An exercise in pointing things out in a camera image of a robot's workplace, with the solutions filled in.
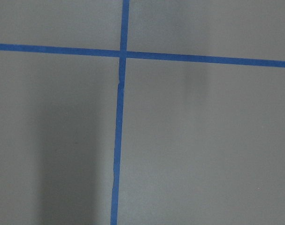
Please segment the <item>blue tape line lengthwise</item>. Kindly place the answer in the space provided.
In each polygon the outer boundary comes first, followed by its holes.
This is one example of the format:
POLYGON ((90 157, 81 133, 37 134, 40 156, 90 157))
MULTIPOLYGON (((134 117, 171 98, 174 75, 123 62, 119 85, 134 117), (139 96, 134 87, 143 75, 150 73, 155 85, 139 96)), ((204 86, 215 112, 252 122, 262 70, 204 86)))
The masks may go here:
POLYGON ((120 36, 120 56, 118 69, 118 86, 116 102, 116 130, 113 161, 113 186, 111 195, 110 224, 116 225, 118 218, 118 200, 119 200, 119 180, 123 129, 123 103, 124 103, 124 84, 127 59, 127 41, 129 25, 130 1, 124 0, 122 4, 121 36, 120 36))

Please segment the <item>blue tape line crosswise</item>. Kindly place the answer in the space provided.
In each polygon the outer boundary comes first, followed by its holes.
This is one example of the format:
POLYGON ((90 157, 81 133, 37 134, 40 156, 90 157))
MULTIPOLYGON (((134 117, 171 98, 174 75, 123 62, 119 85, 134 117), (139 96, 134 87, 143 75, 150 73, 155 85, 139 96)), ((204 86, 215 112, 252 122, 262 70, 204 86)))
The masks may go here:
POLYGON ((285 61, 281 60, 262 60, 262 59, 246 59, 246 58, 154 53, 154 52, 150 53, 132 52, 132 51, 127 51, 126 53, 123 53, 117 50, 40 46, 40 45, 0 44, 0 51, 102 56, 102 57, 114 57, 114 58, 125 57, 129 59, 168 60, 168 61, 185 61, 185 62, 199 62, 199 63, 285 68, 285 61))

